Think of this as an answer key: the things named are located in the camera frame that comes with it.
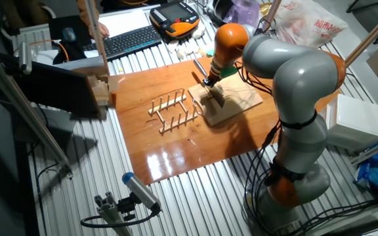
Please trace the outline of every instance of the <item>orange cable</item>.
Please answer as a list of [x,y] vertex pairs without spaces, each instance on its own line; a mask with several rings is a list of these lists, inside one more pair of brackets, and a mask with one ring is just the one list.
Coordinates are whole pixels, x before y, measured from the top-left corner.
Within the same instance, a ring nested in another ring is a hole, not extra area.
[[[46,40],[30,43],[30,45],[35,45],[35,44],[44,43],[44,42],[55,42],[55,40],[53,40],[53,39],[46,39]],[[62,46],[60,43],[57,43],[57,45],[59,45],[59,47],[64,51],[65,57],[66,57],[66,61],[69,62],[70,61],[70,57],[68,56],[68,53],[66,52],[66,49],[64,48],[64,46]]]

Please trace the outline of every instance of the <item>orange handheld controller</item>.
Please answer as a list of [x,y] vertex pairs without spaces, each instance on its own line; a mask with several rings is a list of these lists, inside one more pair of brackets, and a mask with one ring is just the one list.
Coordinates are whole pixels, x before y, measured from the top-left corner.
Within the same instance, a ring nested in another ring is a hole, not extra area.
[[174,1],[151,9],[150,19],[172,38],[187,36],[200,22],[200,16],[186,3]]

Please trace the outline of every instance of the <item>white box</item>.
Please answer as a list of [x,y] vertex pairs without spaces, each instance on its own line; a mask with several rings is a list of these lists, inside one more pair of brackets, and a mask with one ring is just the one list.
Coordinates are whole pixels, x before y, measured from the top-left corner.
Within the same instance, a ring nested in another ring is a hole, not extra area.
[[378,144],[378,105],[339,94],[321,113],[328,144],[352,151]]

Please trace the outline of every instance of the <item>person's hand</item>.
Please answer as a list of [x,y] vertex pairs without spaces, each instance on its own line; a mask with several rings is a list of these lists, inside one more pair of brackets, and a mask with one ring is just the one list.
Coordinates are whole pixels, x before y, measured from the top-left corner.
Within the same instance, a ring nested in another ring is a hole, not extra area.
[[[99,22],[98,27],[100,28],[100,34],[102,35],[102,39],[109,37],[109,30],[104,24]],[[95,37],[94,37],[93,31],[91,30],[91,26],[89,26],[89,33],[90,33],[90,37],[94,39]]]

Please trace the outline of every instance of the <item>wooden board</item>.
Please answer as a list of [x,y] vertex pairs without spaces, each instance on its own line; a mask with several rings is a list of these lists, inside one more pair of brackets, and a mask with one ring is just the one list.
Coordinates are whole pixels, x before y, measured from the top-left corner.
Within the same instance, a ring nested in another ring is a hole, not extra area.
[[[209,68],[211,64],[211,58],[200,58],[198,61],[204,68]],[[119,88],[112,97],[117,118],[134,173],[145,184],[256,149],[278,121],[273,98],[259,91],[263,99],[261,105],[214,127],[198,117],[159,134],[161,121],[156,114],[150,116],[147,112],[152,108],[152,100],[200,83],[202,75],[195,64],[187,61],[116,77]],[[272,80],[262,81],[272,86]],[[318,102],[316,108],[322,109],[332,98],[334,95]],[[192,101],[186,99],[184,105],[190,113],[193,112]],[[181,108],[176,105],[161,111],[161,115],[171,120],[171,116],[180,111]]]
[[244,83],[238,73],[216,83],[215,88],[220,91],[225,99],[223,107],[219,106],[218,102],[211,97],[201,84],[188,89],[192,98],[200,104],[203,117],[210,126],[214,126],[263,102],[256,89]]

